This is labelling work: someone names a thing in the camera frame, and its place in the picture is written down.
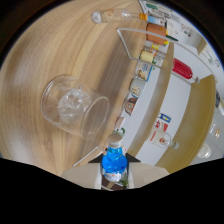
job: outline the shelf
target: shelf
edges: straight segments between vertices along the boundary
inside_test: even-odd
[[[152,99],[149,103],[145,117],[142,120],[138,132],[135,135],[127,151],[130,155],[134,157],[138,154],[145,140],[149,136],[150,130],[153,127],[154,122],[160,112],[160,108],[163,103],[163,99],[165,97],[166,90],[170,80],[171,70],[173,66],[173,55],[174,55],[174,44],[170,43],[166,53],[166,57],[161,66],[159,78],[156,83],[156,88],[153,93]]]
[[[212,124],[216,85],[213,75],[191,85],[191,93],[182,122],[173,140],[178,149],[167,148],[156,166],[174,173],[190,165],[200,151]]]

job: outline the glass cup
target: glass cup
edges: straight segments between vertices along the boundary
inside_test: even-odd
[[[41,100],[44,118],[62,130],[92,139],[104,124],[109,100],[69,75],[53,79]]]
[[[204,143],[198,153],[198,157],[199,158],[208,158],[211,155],[211,152],[212,152],[211,148],[206,143]]]
[[[213,136],[215,136],[215,138],[218,138],[220,135],[220,128],[218,126],[218,123],[215,119],[213,119],[212,121],[212,125],[210,127],[209,133]]]

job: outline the clear glass jar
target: clear glass jar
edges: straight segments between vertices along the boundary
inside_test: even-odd
[[[179,143],[173,141],[171,139],[171,136],[167,132],[156,127],[153,127],[151,129],[149,137],[147,138],[146,141],[154,145],[158,145],[159,147],[162,147],[162,148],[172,147],[174,149],[177,149],[179,147]]]
[[[220,135],[220,128],[218,126],[218,123],[215,119],[213,119],[209,133],[214,136],[215,138],[218,138]]]

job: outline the blue liquid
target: blue liquid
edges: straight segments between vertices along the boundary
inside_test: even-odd
[[[122,153],[122,148],[108,147],[107,155],[103,157],[102,166],[106,173],[123,173],[127,167],[127,159]]]

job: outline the bottle cap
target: bottle cap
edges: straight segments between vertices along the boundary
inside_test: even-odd
[[[98,11],[93,12],[90,17],[94,23],[101,23],[101,16]]]
[[[174,142],[174,144],[173,144],[173,148],[174,148],[174,149],[178,149],[178,148],[179,148],[179,145],[180,145],[180,144],[179,144],[178,142]]]
[[[139,19],[148,21],[148,16],[147,16],[147,14],[139,13]]]
[[[112,133],[107,138],[108,146],[110,146],[112,148],[118,148],[121,146],[122,139],[123,139],[123,137],[120,134]]]

